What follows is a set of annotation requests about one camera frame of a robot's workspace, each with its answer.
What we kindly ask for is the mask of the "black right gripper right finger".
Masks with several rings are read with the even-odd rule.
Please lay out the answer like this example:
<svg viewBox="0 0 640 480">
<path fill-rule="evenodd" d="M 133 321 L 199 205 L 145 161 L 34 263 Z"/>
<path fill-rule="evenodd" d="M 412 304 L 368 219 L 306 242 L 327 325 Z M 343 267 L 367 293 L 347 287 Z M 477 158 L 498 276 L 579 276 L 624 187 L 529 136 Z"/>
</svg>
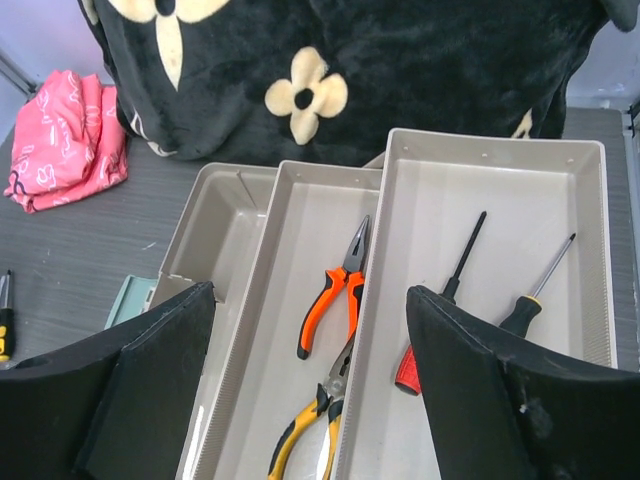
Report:
<svg viewBox="0 0 640 480">
<path fill-rule="evenodd" d="M 639 377 L 509 333 L 417 285 L 410 341 L 445 479 L 635 479 Z"/>
</svg>

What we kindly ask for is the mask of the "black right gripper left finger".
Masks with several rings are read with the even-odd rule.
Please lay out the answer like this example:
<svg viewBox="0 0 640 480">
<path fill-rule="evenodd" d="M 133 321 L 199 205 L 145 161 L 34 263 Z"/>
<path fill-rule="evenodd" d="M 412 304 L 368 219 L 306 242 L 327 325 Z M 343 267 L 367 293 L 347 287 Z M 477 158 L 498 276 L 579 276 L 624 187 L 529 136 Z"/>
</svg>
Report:
<svg viewBox="0 0 640 480">
<path fill-rule="evenodd" d="M 2 478 L 175 478 L 215 309 L 199 282 L 2 371 Z"/>
</svg>

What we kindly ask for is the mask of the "red handled screwdriver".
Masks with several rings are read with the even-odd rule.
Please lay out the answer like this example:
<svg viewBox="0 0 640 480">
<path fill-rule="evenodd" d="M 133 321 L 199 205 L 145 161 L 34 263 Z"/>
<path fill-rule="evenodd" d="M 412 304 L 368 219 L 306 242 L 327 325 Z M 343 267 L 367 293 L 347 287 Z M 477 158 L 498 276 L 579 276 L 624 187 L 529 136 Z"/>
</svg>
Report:
<svg viewBox="0 0 640 480">
<path fill-rule="evenodd" d="M 456 304 L 455 295 L 460 285 L 460 276 L 467 263 L 471 250 L 476 242 L 476 239 L 485 222 L 486 217 L 487 211 L 482 211 L 465 245 L 465 248 L 454 270 L 454 273 L 449 277 L 444 286 L 444 289 L 440 293 L 440 296 L 442 298 L 452 304 Z M 408 345 L 400 361 L 400 364 L 396 370 L 394 384 L 400 391 L 412 396 L 417 396 L 422 392 L 412 344 Z"/>
</svg>

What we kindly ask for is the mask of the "long black yellow screwdriver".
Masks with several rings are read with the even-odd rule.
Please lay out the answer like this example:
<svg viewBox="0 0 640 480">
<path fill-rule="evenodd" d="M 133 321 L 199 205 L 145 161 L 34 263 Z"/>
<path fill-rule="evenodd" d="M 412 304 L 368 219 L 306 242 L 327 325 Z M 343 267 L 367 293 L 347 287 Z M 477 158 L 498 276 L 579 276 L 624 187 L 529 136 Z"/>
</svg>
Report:
<svg viewBox="0 0 640 480">
<path fill-rule="evenodd" d="M 521 338 L 525 338 L 532 320 L 542 311 L 539 295 L 566 255 L 576 238 L 572 233 L 563 243 L 560 250 L 542 274 L 531 293 L 520 296 L 511 313 L 499 324 L 499 327 Z"/>
</svg>

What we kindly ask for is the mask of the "beige plastic tool box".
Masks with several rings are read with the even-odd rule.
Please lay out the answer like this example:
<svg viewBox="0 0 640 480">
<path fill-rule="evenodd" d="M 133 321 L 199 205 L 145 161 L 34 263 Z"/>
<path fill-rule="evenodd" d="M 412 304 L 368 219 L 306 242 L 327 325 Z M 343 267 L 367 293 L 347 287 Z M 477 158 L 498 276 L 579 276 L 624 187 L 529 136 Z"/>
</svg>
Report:
<svg viewBox="0 0 640 480">
<path fill-rule="evenodd" d="M 367 283 L 332 475 L 438 478 L 423 403 L 393 383 L 409 342 L 406 293 L 444 286 L 482 211 L 458 304 L 501 321 L 576 233 L 539 295 L 543 309 L 527 337 L 616 367 L 606 153 L 597 141 L 396 129 L 364 168 L 204 166 L 145 299 L 153 307 L 200 281 L 215 288 L 208 355 L 175 477 L 265 477 L 277 438 L 345 344 L 347 301 L 339 295 L 311 356 L 295 352 L 325 271 L 342 263 L 368 220 Z"/>
</svg>

